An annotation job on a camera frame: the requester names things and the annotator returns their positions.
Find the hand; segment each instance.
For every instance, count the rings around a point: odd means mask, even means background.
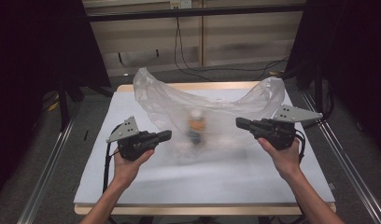
[[[291,147],[284,150],[276,150],[264,138],[258,138],[258,142],[272,157],[275,168],[283,179],[288,181],[289,178],[302,172],[299,165],[299,140],[297,138],[294,139]]]
[[[154,150],[150,149],[146,151],[136,161],[127,161],[122,158],[119,153],[116,152],[118,152],[118,149],[115,150],[114,155],[115,174],[112,182],[120,185],[120,187],[125,190],[129,188],[129,186],[135,180],[140,166],[152,156]]]

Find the white table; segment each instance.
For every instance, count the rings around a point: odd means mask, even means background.
[[[172,86],[212,98],[229,92],[225,99],[234,101],[245,95],[255,84],[256,82],[181,83]],[[287,94],[284,104],[291,105]],[[101,196],[106,138],[113,128],[131,115],[135,116],[140,130],[159,131],[134,99],[133,85],[120,86],[112,98],[85,167],[74,200],[77,214],[86,215]],[[302,131],[302,125],[297,123],[296,129]],[[301,166],[320,197],[335,211],[331,190],[308,141]],[[110,168],[111,179],[113,164]],[[155,154],[141,167],[134,183],[122,194],[112,214],[273,216],[299,215],[301,212],[271,158],[255,141],[249,148],[242,148],[216,160],[196,163],[174,161],[165,152],[164,143],[159,144]]]

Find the bottle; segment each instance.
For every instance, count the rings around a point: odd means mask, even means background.
[[[202,142],[202,133],[205,130],[205,118],[201,109],[193,108],[188,118],[188,137],[194,145]]]

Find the metal frame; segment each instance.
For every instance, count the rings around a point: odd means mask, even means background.
[[[218,16],[233,14],[253,14],[272,12],[303,11],[305,4],[269,5],[258,7],[201,7],[190,9],[168,9],[141,12],[124,13],[95,13],[88,14],[88,21],[129,21],[143,19],[195,17],[195,16]]]
[[[310,110],[317,111],[315,108],[316,104],[310,93],[302,92],[302,97]],[[363,181],[356,167],[353,165],[353,162],[351,162],[350,158],[348,158],[344,148],[336,138],[330,125],[327,121],[323,120],[319,123],[318,127],[324,134],[327,142],[330,144],[336,159],[341,164],[348,179],[350,180],[356,192],[359,194],[360,199],[374,220],[374,223],[381,223],[381,205],[379,201],[375,198],[374,194]]]

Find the black cable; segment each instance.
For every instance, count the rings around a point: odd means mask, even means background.
[[[334,109],[334,106],[335,106],[335,103],[334,103],[334,98],[333,98],[333,89],[331,86],[329,86],[329,89],[328,89],[328,92],[327,92],[327,95],[325,97],[325,101],[326,101],[326,104],[325,104],[325,107],[328,108],[325,111],[322,112],[322,118],[319,119],[318,121],[314,122],[314,123],[311,123],[311,124],[308,124],[308,125],[304,125],[303,128],[306,130],[308,128],[311,128],[317,124],[320,124],[321,122],[323,121],[326,121],[330,115],[332,114],[332,111]]]
[[[261,78],[261,77],[264,76],[264,73],[266,72],[266,69],[268,69],[268,68],[272,68],[272,67],[278,65],[279,63],[283,63],[283,62],[287,62],[287,61],[288,61],[288,60],[286,60],[286,59],[288,58],[288,56],[287,56],[287,57],[285,57],[285,58],[283,58],[283,59],[281,59],[281,60],[279,60],[279,61],[270,62],[270,63],[266,64],[263,68],[259,68],[259,69],[242,69],[242,68],[207,68],[207,69],[194,69],[194,68],[189,67],[188,64],[187,64],[187,62],[185,61],[184,51],[183,51],[183,44],[182,44],[181,29],[180,29],[180,27],[179,27],[179,19],[176,18],[176,40],[177,40],[178,36],[179,36],[179,44],[180,44],[180,48],[181,48],[181,57],[182,57],[182,61],[184,62],[185,66],[186,66],[188,69],[190,69],[191,71],[194,71],[194,72],[208,72],[208,71],[243,71],[243,72],[259,72],[259,71],[263,71],[262,74],[261,74],[259,77],[253,79],[253,81],[255,81],[255,80],[257,80],[257,79],[259,79],[259,78]],[[181,68],[179,68],[179,66],[178,66],[178,64],[177,64],[177,62],[176,62],[176,45],[175,45],[175,50],[174,50],[174,61],[175,61],[176,67],[177,67],[181,72],[183,72],[184,74],[187,74],[187,75],[200,77],[200,78],[203,78],[203,79],[205,79],[205,80],[213,81],[213,82],[214,82],[214,80],[212,80],[212,79],[209,79],[209,78],[207,78],[207,77],[201,77],[201,76],[199,76],[199,75],[192,74],[192,73],[187,73],[187,72],[183,71]]]
[[[301,163],[303,157],[304,157],[304,148],[305,148],[305,143],[306,143],[306,138],[304,137],[304,134],[301,133],[300,131],[296,130],[295,136],[301,141],[302,147],[301,151],[299,152],[299,163]]]
[[[180,30],[179,30],[179,23],[178,23],[178,18],[176,18],[176,22],[177,22],[177,27],[176,27],[176,40],[178,38],[178,33],[180,33]],[[207,80],[207,81],[211,81],[211,82],[215,82],[214,80],[208,78],[208,77],[202,77],[202,76],[199,76],[199,75],[196,75],[196,74],[193,74],[193,73],[188,73],[188,72],[185,72],[184,70],[182,70],[179,66],[178,66],[178,63],[176,62],[176,45],[174,47],[174,63],[176,64],[176,67],[178,68],[179,71],[181,71],[182,73],[186,74],[186,75],[189,75],[189,76],[194,76],[194,77],[200,77],[204,80]]]
[[[120,125],[116,126],[116,128],[112,131],[112,133],[115,132],[120,127]],[[108,143],[107,146],[106,146],[106,164],[105,164],[105,167],[104,167],[103,193],[106,192],[106,189],[108,188],[109,164],[111,162],[112,156],[117,153],[116,152],[116,153],[113,153],[112,155],[109,155],[109,150],[110,149],[111,149],[111,143]],[[117,224],[117,222],[112,217],[108,218],[108,223],[110,223],[110,224]]]

